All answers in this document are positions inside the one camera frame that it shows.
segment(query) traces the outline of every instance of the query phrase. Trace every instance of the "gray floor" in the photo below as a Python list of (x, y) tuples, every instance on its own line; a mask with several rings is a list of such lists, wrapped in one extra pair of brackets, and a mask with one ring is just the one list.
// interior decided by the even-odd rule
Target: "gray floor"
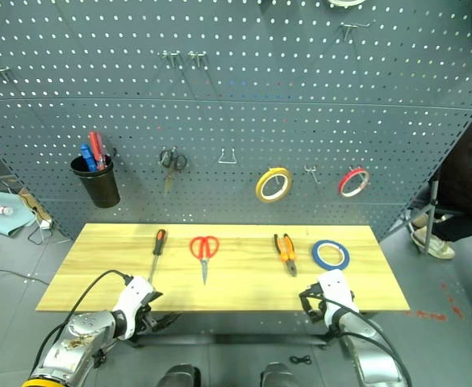
[[(0, 268), (50, 281), (71, 243), (38, 247), (27, 242), (30, 231), (14, 238), (0, 235)], [(63, 239), (56, 235), (53, 242)], [(406, 231), (382, 243), (411, 313), (380, 313), (375, 320), (397, 346), (417, 387), (472, 387), (472, 238), (454, 247), (456, 259), (442, 262), (419, 255)], [(44, 289), (38, 282), (0, 273), (0, 386), (21, 385), (26, 380), (41, 339), (63, 318), (63, 314), (35, 312)], [(301, 313), (188, 314), (168, 333), (322, 330), (307, 323)], [(260, 344), (135, 350), (120, 344), (108, 361), (90, 374), (86, 386), (154, 386), (169, 367), (185, 362), (202, 370), (204, 386), (257, 386), (259, 373), (269, 362), (288, 364), (290, 355), (306, 354), (315, 359), (313, 365), (290, 366), (301, 385), (358, 386), (353, 364), (338, 342), (325, 350)]]

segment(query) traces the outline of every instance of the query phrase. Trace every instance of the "orange pliers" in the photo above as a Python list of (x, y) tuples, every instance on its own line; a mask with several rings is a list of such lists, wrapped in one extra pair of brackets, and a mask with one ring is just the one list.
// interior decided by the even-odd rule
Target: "orange pliers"
[(281, 262), (286, 264), (287, 271), (292, 277), (297, 276), (297, 266), (294, 263), (297, 256), (294, 253), (293, 242), (288, 234), (284, 234), (284, 238), (279, 239), (278, 235), (274, 236), (275, 247), (277, 252), (281, 255)]

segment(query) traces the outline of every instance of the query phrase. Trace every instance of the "scissors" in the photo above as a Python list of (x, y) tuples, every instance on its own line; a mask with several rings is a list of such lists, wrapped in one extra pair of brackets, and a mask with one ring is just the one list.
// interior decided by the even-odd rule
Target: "scissors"
[(164, 148), (159, 156), (161, 165), (164, 168), (171, 168), (175, 171), (182, 171), (187, 166), (187, 157), (177, 152), (177, 147), (171, 149)]
[[(200, 242), (200, 247), (198, 250), (198, 254), (195, 254), (194, 244), (198, 241)], [(213, 244), (215, 245), (214, 251), (211, 251), (211, 241), (213, 241)], [(204, 285), (207, 283), (207, 264), (209, 263), (209, 259), (217, 253), (218, 248), (219, 241), (214, 236), (197, 236), (189, 243), (190, 253), (202, 264), (202, 277)]]
[(177, 147), (172, 147), (171, 149), (164, 148), (159, 155), (159, 163), (168, 169), (164, 184), (164, 195), (166, 195), (171, 187), (173, 172), (180, 172), (187, 166), (187, 157), (178, 153)]

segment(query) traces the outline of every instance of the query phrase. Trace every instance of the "small bottle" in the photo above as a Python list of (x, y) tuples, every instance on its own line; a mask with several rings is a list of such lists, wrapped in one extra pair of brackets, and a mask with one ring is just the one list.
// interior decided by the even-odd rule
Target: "small bottle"
[(10, 216), (10, 215), (13, 214), (13, 208), (6, 207), (6, 206), (0, 206), (0, 214)]

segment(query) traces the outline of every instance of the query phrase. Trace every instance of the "shoe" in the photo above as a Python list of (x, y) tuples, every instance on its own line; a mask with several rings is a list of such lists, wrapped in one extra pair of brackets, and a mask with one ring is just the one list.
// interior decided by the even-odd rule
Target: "shoe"
[(411, 222), (414, 228), (426, 227), (428, 223), (429, 223), (429, 217), (427, 214), (421, 214), (417, 216), (415, 219), (413, 219), (413, 221)]
[[(448, 215), (442, 215), (440, 218), (435, 217), (434, 222), (441, 223), (441, 222), (444, 222), (447, 218), (449, 218)], [(411, 221), (411, 224), (414, 228), (426, 227), (428, 223), (429, 223), (428, 214), (421, 214)]]
[[(420, 248), (424, 248), (426, 243), (427, 228), (422, 227), (419, 230), (411, 233), (411, 239)], [(438, 258), (439, 260), (452, 260), (456, 253), (449, 246), (449, 242), (444, 242), (435, 235), (429, 238), (429, 254)]]

